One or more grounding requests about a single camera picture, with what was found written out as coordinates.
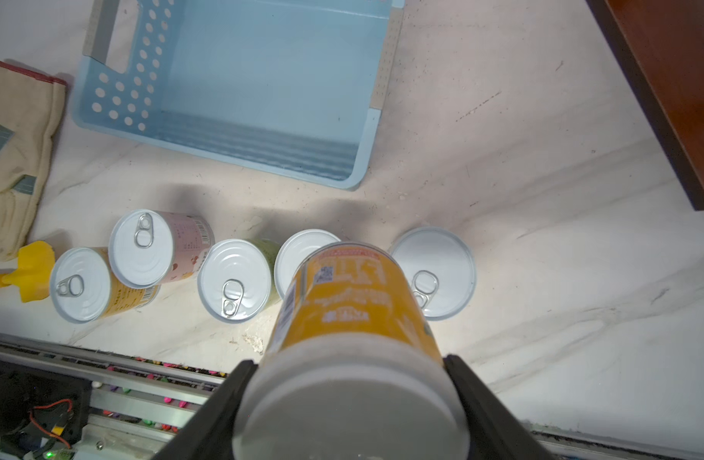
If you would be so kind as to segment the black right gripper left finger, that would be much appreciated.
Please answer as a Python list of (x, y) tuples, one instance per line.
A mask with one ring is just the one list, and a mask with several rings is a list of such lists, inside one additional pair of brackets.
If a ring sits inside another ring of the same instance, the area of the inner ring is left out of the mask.
[(257, 369), (254, 361), (241, 361), (188, 424), (152, 460), (234, 459), (232, 439), (237, 413)]

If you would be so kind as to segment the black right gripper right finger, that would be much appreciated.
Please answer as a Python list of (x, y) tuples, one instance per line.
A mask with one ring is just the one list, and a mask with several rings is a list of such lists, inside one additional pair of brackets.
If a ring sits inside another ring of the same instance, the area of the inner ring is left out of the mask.
[(462, 358), (449, 355), (443, 361), (467, 420), (467, 459), (553, 459)]

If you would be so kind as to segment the yellow tall can white lid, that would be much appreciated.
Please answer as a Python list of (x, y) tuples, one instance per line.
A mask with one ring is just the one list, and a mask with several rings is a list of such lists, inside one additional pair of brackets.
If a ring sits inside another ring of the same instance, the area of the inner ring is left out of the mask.
[(333, 243), (294, 274), (243, 396), (239, 459), (463, 459), (459, 395), (405, 274)]

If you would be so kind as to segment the yellow can end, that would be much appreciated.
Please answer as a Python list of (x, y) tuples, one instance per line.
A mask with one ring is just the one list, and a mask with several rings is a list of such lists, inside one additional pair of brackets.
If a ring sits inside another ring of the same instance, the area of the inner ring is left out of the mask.
[(394, 242), (390, 255), (428, 320), (450, 318), (469, 304), (477, 285), (476, 265), (457, 235), (438, 227), (415, 228)]

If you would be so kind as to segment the yellow label can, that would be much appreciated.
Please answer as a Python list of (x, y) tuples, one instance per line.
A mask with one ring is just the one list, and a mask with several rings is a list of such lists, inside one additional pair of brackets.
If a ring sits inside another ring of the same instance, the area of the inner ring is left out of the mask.
[(106, 247), (76, 247), (56, 262), (49, 281), (50, 298), (65, 320), (86, 324), (153, 302), (159, 286), (133, 289), (117, 279)]

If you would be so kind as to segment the pink label can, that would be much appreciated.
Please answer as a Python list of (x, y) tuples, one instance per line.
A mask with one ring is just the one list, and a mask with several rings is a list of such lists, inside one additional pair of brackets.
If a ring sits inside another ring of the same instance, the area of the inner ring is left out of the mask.
[(302, 230), (285, 241), (280, 247), (273, 269), (275, 287), (280, 298), (286, 297), (294, 274), (310, 254), (321, 247), (339, 242), (339, 237), (322, 229)]
[(118, 220), (110, 234), (110, 267), (126, 286), (148, 289), (197, 274), (214, 243), (200, 216), (138, 209)]

